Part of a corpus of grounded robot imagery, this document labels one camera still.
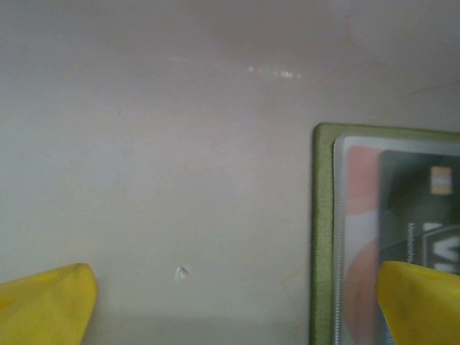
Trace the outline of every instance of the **green border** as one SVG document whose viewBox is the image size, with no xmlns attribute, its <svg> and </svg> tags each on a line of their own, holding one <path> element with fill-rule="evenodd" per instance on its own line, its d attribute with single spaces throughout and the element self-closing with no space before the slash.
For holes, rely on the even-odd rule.
<svg viewBox="0 0 460 345">
<path fill-rule="evenodd" d="M 333 341 L 334 142 L 345 133 L 411 139 L 459 140 L 460 134 L 422 129 L 319 124 L 313 131 L 310 344 Z"/>
</svg>

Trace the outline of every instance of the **white surface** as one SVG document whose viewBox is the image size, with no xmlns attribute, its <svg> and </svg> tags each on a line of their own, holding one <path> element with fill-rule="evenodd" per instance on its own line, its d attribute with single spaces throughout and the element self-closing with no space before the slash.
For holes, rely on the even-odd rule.
<svg viewBox="0 0 460 345">
<path fill-rule="evenodd" d="M 311 131 L 459 130 L 459 6 L 121 3 L 0 3 L 0 280 L 88 262 L 85 344 L 302 344 Z"/>
</svg>

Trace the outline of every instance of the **small speck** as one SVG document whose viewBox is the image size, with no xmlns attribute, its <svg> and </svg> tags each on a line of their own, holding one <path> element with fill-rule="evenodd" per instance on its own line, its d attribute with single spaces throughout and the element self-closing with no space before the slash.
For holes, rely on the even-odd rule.
<svg viewBox="0 0 460 345">
<path fill-rule="evenodd" d="M 175 274 L 174 274 L 174 281 L 175 282 L 182 282 L 184 281 L 185 279 L 187 279 L 187 277 L 190 275 L 190 271 L 187 270 L 186 268 L 184 267 L 178 267 L 176 270 L 175 270 Z"/>
</svg>

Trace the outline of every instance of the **credit card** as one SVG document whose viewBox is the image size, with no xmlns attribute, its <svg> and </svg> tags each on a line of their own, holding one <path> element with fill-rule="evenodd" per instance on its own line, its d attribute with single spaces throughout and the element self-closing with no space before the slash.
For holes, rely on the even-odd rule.
<svg viewBox="0 0 460 345">
<path fill-rule="evenodd" d="M 460 157 L 385 150 L 379 157 L 379 262 L 460 275 Z M 395 342 L 379 312 L 377 343 Z"/>
</svg>

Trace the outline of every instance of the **yellow object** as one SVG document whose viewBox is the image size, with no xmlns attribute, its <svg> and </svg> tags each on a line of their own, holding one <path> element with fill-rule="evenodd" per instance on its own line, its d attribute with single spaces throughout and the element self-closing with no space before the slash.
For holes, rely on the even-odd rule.
<svg viewBox="0 0 460 345">
<path fill-rule="evenodd" d="M 0 284 L 0 344 L 79 344 L 96 295 L 87 264 Z"/>
<path fill-rule="evenodd" d="M 377 297 L 396 345 L 460 344 L 460 277 L 384 262 Z"/>
</svg>

